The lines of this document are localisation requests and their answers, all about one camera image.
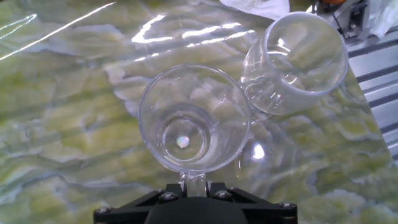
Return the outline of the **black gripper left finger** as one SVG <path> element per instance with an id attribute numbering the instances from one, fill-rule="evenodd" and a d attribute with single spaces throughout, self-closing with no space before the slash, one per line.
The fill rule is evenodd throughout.
<path id="1" fill-rule="evenodd" d="M 103 206 L 93 212 L 94 224 L 144 223 L 149 212 L 158 205 L 187 197 L 183 182 L 167 184 L 165 189 L 156 189 L 121 207 Z"/>

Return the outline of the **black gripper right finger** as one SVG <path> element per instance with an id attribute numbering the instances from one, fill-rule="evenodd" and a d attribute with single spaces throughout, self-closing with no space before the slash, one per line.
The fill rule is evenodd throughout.
<path id="1" fill-rule="evenodd" d="M 294 203 L 271 203 L 237 187 L 227 187 L 222 182 L 207 182 L 206 196 L 237 207 L 248 223 L 298 223 L 298 208 Z"/>

